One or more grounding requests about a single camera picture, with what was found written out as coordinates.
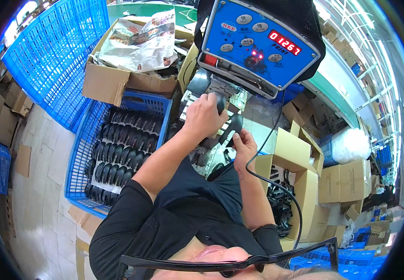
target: black glasses frame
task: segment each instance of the black glasses frame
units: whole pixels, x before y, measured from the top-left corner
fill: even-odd
[[[118,265],[118,272],[116,280],[129,279],[137,267],[152,268],[152,269],[165,269],[173,271],[186,271],[186,272],[221,272],[225,278],[232,277],[238,270],[245,269],[251,265],[255,265],[257,271],[262,272],[265,264],[278,263],[280,261],[289,260],[293,257],[303,255],[309,251],[318,249],[323,246],[328,246],[329,260],[331,263],[331,270],[338,271],[338,246],[337,238],[330,238],[320,243],[300,248],[291,251],[283,252],[280,254],[270,256],[250,256],[244,261],[224,261],[224,262],[186,262],[186,261],[170,261],[159,259],[143,259],[134,256],[122,255]]]

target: black sleeve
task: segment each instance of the black sleeve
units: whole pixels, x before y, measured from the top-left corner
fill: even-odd
[[[149,194],[136,181],[130,180],[93,235],[89,260],[97,279],[113,272],[119,258],[152,214],[154,205]]]
[[[274,224],[258,227],[253,231],[253,237],[268,256],[283,252],[277,226]],[[283,267],[284,263],[285,261],[278,262],[277,265]]]

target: forearm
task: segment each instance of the forearm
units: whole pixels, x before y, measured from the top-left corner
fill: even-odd
[[[245,225],[253,231],[266,224],[275,224],[272,208],[261,181],[247,172],[239,180],[239,185],[241,187]]]
[[[133,180],[140,183],[154,201],[155,196],[174,176],[178,166],[200,142],[187,130],[182,129],[157,149],[137,171]]]

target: dark blue pants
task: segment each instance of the dark blue pants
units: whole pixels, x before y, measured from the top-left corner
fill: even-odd
[[[244,223],[241,217],[241,188],[239,187],[238,172],[234,169],[233,162],[225,166],[225,170],[219,177],[208,182],[194,170],[187,156],[182,160],[169,184],[158,193],[154,206],[156,208],[164,207],[176,199],[192,196],[216,200],[235,223]]]

